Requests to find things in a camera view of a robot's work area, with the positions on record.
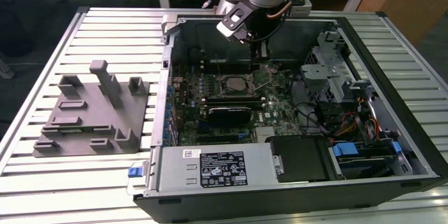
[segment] metal bracket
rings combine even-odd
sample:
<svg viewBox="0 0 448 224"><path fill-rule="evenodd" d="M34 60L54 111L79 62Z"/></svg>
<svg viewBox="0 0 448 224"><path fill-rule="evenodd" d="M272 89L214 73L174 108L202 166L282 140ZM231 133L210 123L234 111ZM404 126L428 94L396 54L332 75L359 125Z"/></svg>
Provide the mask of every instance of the metal bracket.
<svg viewBox="0 0 448 224"><path fill-rule="evenodd" d="M166 14L162 17L162 34L167 37L171 35L176 29L174 29L179 23L184 23L186 21L182 20L178 22L178 14Z"/></svg>
<svg viewBox="0 0 448 224"><path fill-rule="evenodd" d="M359 92L364 90L371 85L371 81L362 80L362 81L346 81L343 84L343 92L344 92L344 99L354 98L354 92Z"/></svg>
<svg viewBox="0 0 448 224"><path fill-rule="evenodd" d="M339 76L335 67L327 67L324 65L303 65L300 70L303 77L310 80L327 80L330 77Z"/></svg>

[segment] metal panel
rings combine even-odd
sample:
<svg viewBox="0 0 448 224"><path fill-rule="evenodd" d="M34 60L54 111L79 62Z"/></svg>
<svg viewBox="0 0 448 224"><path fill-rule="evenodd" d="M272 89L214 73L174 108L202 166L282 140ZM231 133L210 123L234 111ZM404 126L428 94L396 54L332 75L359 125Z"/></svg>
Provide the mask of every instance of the metal panel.
<svg viewBox="0 0 448 224"><path fill-rule="evenodd" d="M26 118L18 120L20 131L14 135L16 142L10 145L2 163L7 164L0 177L0 223L150 223L151 217L134 205L127 195L127 167L150 157L151 121L155 113L156 96L148 100L142 150L136 154L35 158L31 156L34 144L50 109L56 103L55 96L62 75L58 72L80 71L83 82L96 82L88 74L87 65L92 59L107 59L110 71L118 72L119 81L131 76L142 76L154 83L151 90L158 93L162 46L152 46L151 40L143 46L130 44L134 38L159 38L159 22L164 14L207 14L208 10L163 10L150 8L92 8L83 20L84 28L103 30L74 31L75 38L128 38L122 46L108 46L95 40L99 46L67 45L67 52L58 55L56 67L48 66L52 73L44 88L36 88L39 96L30 104L32 110ZM320 17L346 16L372 51L374 57L384 68L387 76L399 89L411 111L424 124L434 143L448 159L448 95L444 86L436 81L432 69L422 67L420 56L402 45L400 35L386 25L374 13L315 12ZM146 29L131 30L135 25ZM219 223L446 223L448 214L448 189L439 187L422 193L399 197L374 208L342 209L310 212L296 215L264 216Z"/></svg>

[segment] metal workbench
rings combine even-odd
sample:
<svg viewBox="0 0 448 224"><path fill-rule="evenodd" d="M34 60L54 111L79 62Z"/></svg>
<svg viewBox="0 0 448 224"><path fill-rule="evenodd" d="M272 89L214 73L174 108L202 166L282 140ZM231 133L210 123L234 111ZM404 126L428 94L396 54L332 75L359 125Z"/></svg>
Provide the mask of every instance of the metal workbench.
<svg viewBox="0 0 448 224"><path fill-rule="evenodd" d="M127 193L128 167L150 153L152 118L164 45L162 17L208 14L200 9L82 8L0 143L0 223L154 223ZM346 16L410 106L442 154L448 158L448 86L388 18L375 13L314 12ZM62 75L96 82L90 62L106 59L119 81L151 82L142 152L138 154L35 158L34 144L60 90ZM362 66L355 67L366 76ZM404 195L364 209L254 217L208 223L446 223L448 188Z"/></svg>

